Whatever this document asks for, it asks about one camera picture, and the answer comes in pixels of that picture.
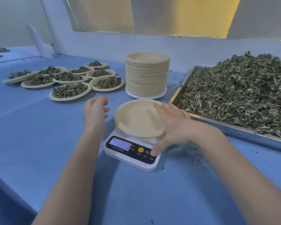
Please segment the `scale button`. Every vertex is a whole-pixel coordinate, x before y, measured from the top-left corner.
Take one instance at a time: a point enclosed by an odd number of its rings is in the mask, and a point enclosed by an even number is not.
[[[142,153],[145,149],[143,147],[138,148],[138,152]]]

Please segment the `hand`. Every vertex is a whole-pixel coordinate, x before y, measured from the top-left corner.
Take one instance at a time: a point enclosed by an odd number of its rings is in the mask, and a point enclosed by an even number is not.
[[[151,156],[161,154],[171,145],[189,142],[199,144],[203,140],[204,132],[209,132],[209,129],[213,128],[203,122],[192,120],[186,111],[173,104],[162,103],[160,106],[153,103],[153,105],[162,117],[167,133],[164,139],[151,150]]]
[[[98,137],[103,137],[104,135],[105,118],[108,117],[108,114],[105,113],[109,111],[109,108],[104,108],[104,106],[107,104],[108,98],[100,96],[89,99],[84,106],[84,128],[94,130],[99,135]]]

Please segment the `digital kitchen scale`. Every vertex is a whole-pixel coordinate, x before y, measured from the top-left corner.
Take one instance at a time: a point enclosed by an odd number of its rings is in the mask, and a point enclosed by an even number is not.
[[[104,142],[107,155],[143,171],[153,171],[159,162],[160,155],[152,157],[151,149],[162,139],[157,137],[132,136],[116,128]]]

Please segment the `person's right hand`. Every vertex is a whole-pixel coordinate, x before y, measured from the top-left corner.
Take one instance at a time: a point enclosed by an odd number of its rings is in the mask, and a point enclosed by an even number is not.
[[[154,107],[163,119],[167,131],[161,142],[151,150],[151,156],[161,154],[167,147],[176,144],[187,144],[189,142],[199,143],[212,126],[200,121],[192,120],[190,115],[173,104],[162,103],[160,106],[153,103]]]

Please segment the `dried herb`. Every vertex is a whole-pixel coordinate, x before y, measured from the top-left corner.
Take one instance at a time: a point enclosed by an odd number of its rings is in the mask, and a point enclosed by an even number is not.
[[[83,83],[76,83],[75,85],[63,85],[53,89],[54,96],[57,98],[69,98],[79,95],[88,89]]]
[[[60,72],[60,69],[55,68],[53,66],[49,66],[48,68],[39,71],[40,74],[55,74]]]
[[[105,75],[111,75],[111,73],[101,69],[101,70],[95,70],[92,74],[93,77],[105,76]]]
[[[121,78],[118,76],[109,76],[104,79],[98,80],[98,82],[95,84],[95,87],[100,89],[108,89],[108,88],[114,88],[116,86],[119,86],[121,84]]]
[[[8,48],[0,48],[0,53],[8,52],[8,51],[10,51],[10,49],[8,49]]]
[[[30,70],[24,70],[22,72],[14,72],[14,73],[11,73],[8,78],[9,79],[15,79],[15,78],[18,78],[20,76],[25,76],[27,74],[31,74],[31,71]]]
[[[76,80],[82,80],[82,76],[75,76],[70,72],[61,72],[54,77],[56,80],[59,81],[76,81]]]
[[[92,63],[87,64],[88,66],[102,66],[102,64],[98,61],[94,61]]]
[[[38,75],[36,78],[34,78],[31,81],[31,85],[36,86],[36,85],[44,85],[52,82],[52,79],[54,78],[53,74],[48,74],[48,75]]]
[[[281,59],[242,56],[197,70],[178,107],[188,112],[281,137]]]
[[[84,66],[80,66],[79,69],[77,70],[71,70],[70,73],[84,73],[84,72],[87,72],[89,71],[88,68],[84,67]]]

